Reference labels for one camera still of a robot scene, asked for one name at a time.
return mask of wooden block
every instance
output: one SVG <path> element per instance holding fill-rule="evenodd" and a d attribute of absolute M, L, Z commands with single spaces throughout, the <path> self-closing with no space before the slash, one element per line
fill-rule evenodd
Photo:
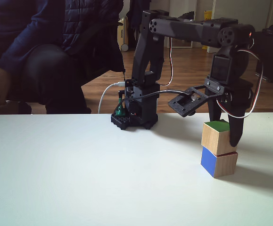
<path fill-rule="evenodd" d="M 237 158 L 237 152 L 216 156 L 203 147 L 201 165 L 212 177 L 218 178 L 235 173 Z"/>
<path fill-rule="evenodd" d="M 214 155 L 235 152 L 230 144 L 230 124 L 224 120 L 210 121 L 203 125 L 201 145 Z"/>

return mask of white table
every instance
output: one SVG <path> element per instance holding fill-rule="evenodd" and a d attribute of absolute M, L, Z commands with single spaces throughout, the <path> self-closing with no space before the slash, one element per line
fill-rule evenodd
<path fill-rule="evenodd" d="M 272 226 L 273 113 L 245 120 L 236 173 L 219 179 L 200 165 L 208 120 L 0 116 L 0 226 Z"/>

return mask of cable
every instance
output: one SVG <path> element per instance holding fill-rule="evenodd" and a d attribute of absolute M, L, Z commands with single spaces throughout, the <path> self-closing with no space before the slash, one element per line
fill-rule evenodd
<path fill-rule="evenodd" d="M 247 53 L 250 53 L 251 55 L 253 55 L 255 58 L 257 58 L 257 60 L 261 61 L 259 57 L 257 57 L 256 54 L 254 54 L 252 51 L 248 50 L 248 49 L 239 49 L 238 52 L 247 52 Z M 258 100 L 258 97 L 259 97 L 259 93 L 260 93 L 260 89 L 261 89 L 261 83 L 262 83 L 262 78 L 263 78 L 263 69 L 264 69 L 264 65 L 262 64 L 262 72 L 260 74 L 260 77 L 259 77 L 259 80 L 258 80 L 258 85 L 257 85 L 257 89 L 256 89 L 256 93 L 255 93 L 255 98 L 254 98 L 254 103 L 253 103 L 253 106 L 252 106 L 252 109 L 250 110 L 250 112 L 247 114 L 247 115 L 244 115 L 242 117 L 238 117 L 238 116 L 235 116 L 235 115 L 232 115 L 231 113 L 229 113 L 220 103 L 219 101 L 217 100 L 217 103 L 219 105 L 219 107 L 225 112 L 227 113 L 229 116 L 233 117 L 233 118 L 236 118 L 236 119 L 245 119 L 247 118 L 251 113 L 253 113 L 254 109 L 255 109 L 255 106 L 257 104 L 257 100 Z"/>
<path fill-rule="evenodd" d="M 151 97 L 151 96 L 154 96 L 156 94 L 160 94 L 160 93 L 175 93 L 175 94 L 184 94 L 184 95 L 187 95 L 187 96 L 190 96 L 191 94 L 190 93 L 187 93 L 185 91 L 180 91 L 180 90 L 171 90 L 171 89 L 168 89 L 168 90 L 161 90 L 161 91 L 157 91 L 157 92 L 154 92 L 154 93 L 150 93 L 150 94 L 147 94 L 147 95 L 144 95 L 144 96 L 141 96 L 141 97 L 133 97 L 133 98 L 124 98 L 122 99 L 122 101 L 116 106 L 113 114 L 116 113 L 116 110 L 117 108 L 125 101 L 125 100 L 138 100 L 138 99 L 143 99 L 143 98 L 148 98 L 148 97 Z"/>
<path fill-rule="evenodd" d="M 168 84 L 163 85 L 163 84 L 159 84 L 160 86 L 169 86 L 172 83 L 173 80 L 173 62 L 172 62 L 172 38 L 170 38 L 170 52 L 169 52 L 169 59 L 170 59 L 170 66 L 171 66 L 171 78 L 170 81 L 168 82 Z"/>
<path fill-rule="evenodd" d="M 251 47 L 249 47 L 249 45 L 248 45 L 248 49 L 253 48 L 254 44 L 255 44 L 255 40 L 254 40 L 254 38 L 253 38 L 253 45 L 252 45 Z"/>
<path fill-rule="evenodd" d="M 118 82 L 118 83 L 113 83 L 113 84 L 111 84 L 110 86 L 108 86 L 108 87 L 105 89 L 105 91 L 103 92 L 102 97 L 100 98 L 100 101 L 99 101 L 98 114 L 99 114 L 99 112 L 100 112 L 100 107 L 101 107 L 101 105 L 102 105 L 102 102 L 103 102 L 103 98 L 104 98 L 105 93 L 107 92 L 108 89 L 110 89 L 110 88 L 113 87 L 113 86 L 121 86 L 121 87 L 124 87 L 124 86 L 125 86 L 125 82 L 124 82 L 124 81 L 120 81 L 120 82 Z"/>

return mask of blue face of block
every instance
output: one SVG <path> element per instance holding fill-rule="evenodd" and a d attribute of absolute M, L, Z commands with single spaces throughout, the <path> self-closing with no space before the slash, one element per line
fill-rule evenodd
<path fill-rule="evenodd" d="M 214 177 L 215 167 L 216 167 L 216 156 L 203 147 L 202 157 L 201 157 L 201 165 L 209 172 L 209 174 Z"/>

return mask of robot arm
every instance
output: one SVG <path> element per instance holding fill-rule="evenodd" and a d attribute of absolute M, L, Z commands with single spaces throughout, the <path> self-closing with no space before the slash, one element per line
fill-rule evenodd
<path fill-rule="evenodd" d="M 171 100 L 169 106 L 182 117 L 186 117 L 193 115 L 197 108 L 208 102 L 210 120 L 216 121 L 221 116 L 218 100 L 231 114 L 243 116 L 252 102 L 253 84 L 240 79 L 247 68 L 248 55 L 238 52 L 238 49 L 246 48 L 252 41 L 254 27 L 226 18 L 197 22 L 168 15 L 165 11 L 143 12 L 142 31 L 134 55 L 132 78 L 126 81 L 124 91 L 125 117 L 113 114 L 111 121 L 121 129 L 128 126 L 144 126 L 150 129 L 157 122 L 156 106 L 159 95 L 149 98 L 141 96 L 160 90 L 156 81 L 160 79 L 163 68 L 165 37 L 197 41 L 220 48 L 213 57 L 211 73 L 205 83 L 187 89 L 184 95 Z M 150 70 L 146 72 L 149 62 Z M 243 119 L 229 116 L 229 121 L 230 142 L 232 146 L 236 146 L 242 136 Z"/>

